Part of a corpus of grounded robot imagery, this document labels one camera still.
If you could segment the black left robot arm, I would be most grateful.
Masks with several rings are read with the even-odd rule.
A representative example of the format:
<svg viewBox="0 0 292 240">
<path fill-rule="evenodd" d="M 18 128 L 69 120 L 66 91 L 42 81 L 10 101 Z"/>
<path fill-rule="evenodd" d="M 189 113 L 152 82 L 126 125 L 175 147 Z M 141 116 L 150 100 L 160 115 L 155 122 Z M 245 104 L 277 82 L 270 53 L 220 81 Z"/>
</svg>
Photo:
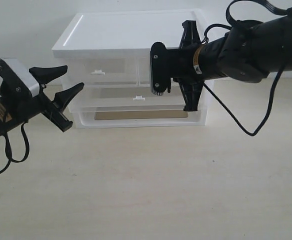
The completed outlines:
<svg viewBox="0 0 292 240">
<path fill-rule="evenodd" d="M 53 99 L 45 94 L 46 85 L 65 75 L 67 65 L 57 67 L 32 67 L 26 70 L 34 78 L 38 93 L 27 93 L 20 75 L 0 64 L 0 137 L 14 128 L 27 123 L 31 118 L 42 114 L 59 130 L 66 132 L 73 126 L 64 111 L 73 98 L 84 89 L 84 83 L 55 93 Z"/>
</svg>

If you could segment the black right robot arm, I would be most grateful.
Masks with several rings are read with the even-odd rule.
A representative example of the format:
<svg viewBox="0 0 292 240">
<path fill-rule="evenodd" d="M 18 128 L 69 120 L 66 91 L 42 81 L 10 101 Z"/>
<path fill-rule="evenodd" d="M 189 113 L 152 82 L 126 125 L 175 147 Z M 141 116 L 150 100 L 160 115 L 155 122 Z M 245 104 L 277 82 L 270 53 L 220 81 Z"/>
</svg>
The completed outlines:
<svg viewBox="0 0 292 240">
<path fill-rule="evenodd" d="M 292 71 L 292 8 L 275 11 L 271 21 L 230 21 L 227 32 L 206 43 L 165 49 L 163 78 L 179 83 L 184 110 L 195 112 L 204 82 L 229 77 L 259 83 L 270 73 Z"/>
</svg>

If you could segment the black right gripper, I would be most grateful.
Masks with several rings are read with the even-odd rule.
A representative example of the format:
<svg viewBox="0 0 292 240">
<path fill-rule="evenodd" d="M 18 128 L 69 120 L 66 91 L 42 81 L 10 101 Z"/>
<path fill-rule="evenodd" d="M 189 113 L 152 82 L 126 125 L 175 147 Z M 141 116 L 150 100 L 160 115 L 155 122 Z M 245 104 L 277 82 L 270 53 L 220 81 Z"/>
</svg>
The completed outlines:
<svg viewBox="0 0 292 240">
<path fill-rule="evenodd" d="M 183 33 L 178 48 L 167 50 L 167 69 L 169 74 L 167 92 L 171 92 L 172 81 L 178 83 L 184 99 L 185 112 L 198 111 L 203 85 L 197 80 L 193 58 L 195 51 L 201 46 L 201 39 L 195 20 L 182 23 Z"/>
</svg>

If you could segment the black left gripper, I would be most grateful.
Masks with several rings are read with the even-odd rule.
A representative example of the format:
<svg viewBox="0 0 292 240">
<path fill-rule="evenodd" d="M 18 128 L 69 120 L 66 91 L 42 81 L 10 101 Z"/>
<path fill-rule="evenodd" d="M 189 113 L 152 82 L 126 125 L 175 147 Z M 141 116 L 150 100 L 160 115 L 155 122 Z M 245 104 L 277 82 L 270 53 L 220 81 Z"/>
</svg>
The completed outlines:
<svg viewBox="0 0 292 240">
<path fill-rule="evenodd" d="M 0 119 L 0 132 L 9 132 L 38 114 L 43 114 L 62 132 L 70 129 L 73 126 L 73 122 L 68 120 L 63 112 L 73 98 L 84 89 L 85 84 L 80 82 L 71 88 L 57 92 L 53 100 L 50 100 L 44 93 L 44 88 L 47 84 L 65 75 L 67 71 L 67 65 L 55 67 L 34 66 L 29 69 L 29 73 L 40 85 L 40 92 L 36 97 L 22 100 L 9 95 L 0 95 L 0 103 L 4 107 L 4 114 Z"/>
</svg>

